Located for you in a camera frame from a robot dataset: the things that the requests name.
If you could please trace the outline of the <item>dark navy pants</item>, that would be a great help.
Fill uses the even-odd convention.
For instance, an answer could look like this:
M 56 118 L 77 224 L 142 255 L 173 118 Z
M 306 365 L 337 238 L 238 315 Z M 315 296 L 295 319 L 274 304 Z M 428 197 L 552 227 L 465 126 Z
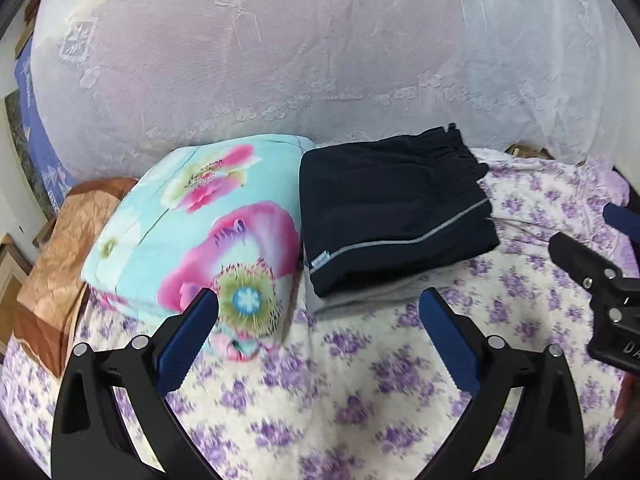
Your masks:
M 455 124 L 307 152 L 299 203 L 314 293 L 393 283 L 496 249 L 487 174 Z

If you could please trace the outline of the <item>floral turquoise folded blanket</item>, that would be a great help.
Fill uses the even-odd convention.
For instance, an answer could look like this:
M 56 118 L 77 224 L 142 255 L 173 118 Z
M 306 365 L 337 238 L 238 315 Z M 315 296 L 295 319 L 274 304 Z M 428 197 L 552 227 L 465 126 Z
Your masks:
M 82 279 L 145 323 L 208 288 L 219 308 L 213 352 L 248 361 L 280 347 L 302 256 L 299 166 L 313 146 L 262 134 L 177 148 L 108 219 Z

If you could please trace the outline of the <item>folded grey garment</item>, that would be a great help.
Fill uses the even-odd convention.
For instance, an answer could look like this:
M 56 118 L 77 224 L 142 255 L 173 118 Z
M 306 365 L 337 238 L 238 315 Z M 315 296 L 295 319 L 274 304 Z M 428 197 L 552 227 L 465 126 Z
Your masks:
M 395 304 L 408 304 L 417 300 L 423 289 L 451 285 L 465 266 L 465 262 L 458 262 L 452 266 L 414 274 L 386 284 L 350 292 L 332 292 L 324 298 L 314 292 L 309 271 L 304 270 L 306 309 L 319 320 L 334 320 L 349 315 L 365 314 Z

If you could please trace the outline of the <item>blue printed cloth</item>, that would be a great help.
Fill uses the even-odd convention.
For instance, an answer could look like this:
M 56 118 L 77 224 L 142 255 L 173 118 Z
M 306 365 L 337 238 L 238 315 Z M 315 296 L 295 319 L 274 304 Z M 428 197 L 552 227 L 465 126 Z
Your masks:
M 54 214 L 58 214 L 66 195 L 77 184 L 77 180 L 62 164 L 46 129 L 43 127 L 38 113 L 34 78 L 32 78 L 32 70 L 30 69 L 31 57 L 32 38 L 29 38 L 14 66 L 14 76 L 18 90 L 20 90 L 23 131 L 27 140 L 28 154 L 34 163 L 36 174 L 40 177 Z

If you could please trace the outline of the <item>white lace mosquito net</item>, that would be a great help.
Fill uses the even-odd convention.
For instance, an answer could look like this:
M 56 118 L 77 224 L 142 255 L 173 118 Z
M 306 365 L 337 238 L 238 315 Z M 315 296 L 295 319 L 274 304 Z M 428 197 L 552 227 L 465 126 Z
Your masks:
M 610 0 L 42 0 L 32 82 L 82 180 L 256 133 L 367 141 L 456 124 L 625 167 L 639 47 Z

